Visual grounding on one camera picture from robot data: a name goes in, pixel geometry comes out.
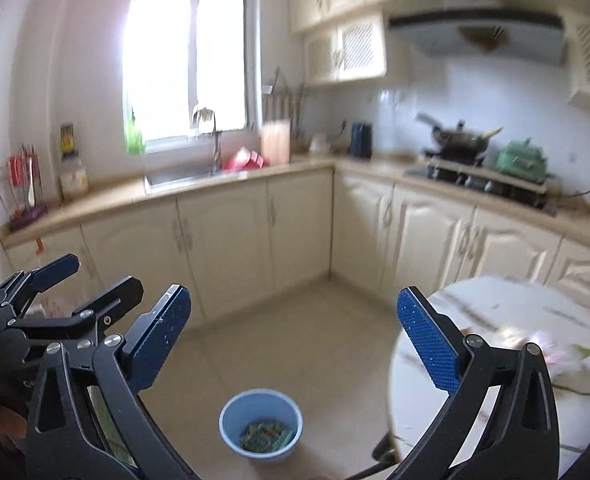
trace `sink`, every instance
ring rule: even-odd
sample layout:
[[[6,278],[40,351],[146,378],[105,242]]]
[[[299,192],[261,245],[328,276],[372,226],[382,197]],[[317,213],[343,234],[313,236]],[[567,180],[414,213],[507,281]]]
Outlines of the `sink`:
[[[215,170],[212,166],[161,170],[144,177],[144,188],[146,194],[149,195],[178,187],[190,186],[195,181],[211,178],[219,174],[222,174],[222,171]]]

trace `white table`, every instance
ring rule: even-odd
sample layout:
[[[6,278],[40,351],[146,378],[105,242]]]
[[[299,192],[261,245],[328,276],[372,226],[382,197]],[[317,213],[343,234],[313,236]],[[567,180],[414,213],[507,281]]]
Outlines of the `white table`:
[[[428,298],[460,330],[481,335],[497,346],[497,329],[510,324],[527,334],[538,330],[557,340],[590,348],[590,310],[542,285],[499,278],[475,278],[455,283]],[[590,443],[590,357],[582,371],[553,380],[560,431],[560,476]],[[478,443],[497,396],[492,388],[456,463],[469,459]],[[389,384],[390,429],[398,455],[408,455],[425,433],[448,394],[432,384],[406,333],[393,351]]]

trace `beige tile floor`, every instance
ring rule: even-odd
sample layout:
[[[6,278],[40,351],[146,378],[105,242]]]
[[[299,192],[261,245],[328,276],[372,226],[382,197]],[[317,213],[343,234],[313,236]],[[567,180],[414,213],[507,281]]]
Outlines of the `beige tile floor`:
[[[182,337],[142,399],[203,480],[341,480],[374,464],[372,448],[388,430],[398,332],[392,309],[342,283],[315,283]],[[226,401],[259,387],[291,396],[304,416],[301,440],[283,463],[250,462],[219,436]]]

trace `green pot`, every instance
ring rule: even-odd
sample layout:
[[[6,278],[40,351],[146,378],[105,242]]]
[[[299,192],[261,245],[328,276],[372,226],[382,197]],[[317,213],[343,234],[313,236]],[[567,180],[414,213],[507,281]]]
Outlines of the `green pot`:
[[[495,169],[529,182],[543,182],[548,174],[548,161],[541,148],[531,145],[530,139],[512,140],[500,150]]]

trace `silver bolt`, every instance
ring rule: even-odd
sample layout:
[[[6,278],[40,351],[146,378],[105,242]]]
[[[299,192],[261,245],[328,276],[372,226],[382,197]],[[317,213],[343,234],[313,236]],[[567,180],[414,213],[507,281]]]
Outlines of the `silver bolt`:
[[[481,348],[482,346],[484,346],[484,340],[481,338],[481,336],[478,336],[477,334],[469,335],[466,338],[466,342],[468,343],[468,346],[472,348]]]
[[[104,339],[104,344],[110,348],[117,346],[119,343],[121,343],[121,335],[119,334],[109,335],[106,339]]]
[[[56,354],[57,352],[59,352],[61,350],[61,344],[60,343],[51,343],[46,347],[46,353],[47,354]]]
[[[532,355],[541,354],[541,348],[534,343],[528,343],[526,345],[526,350],[528,350],[528,353]]]

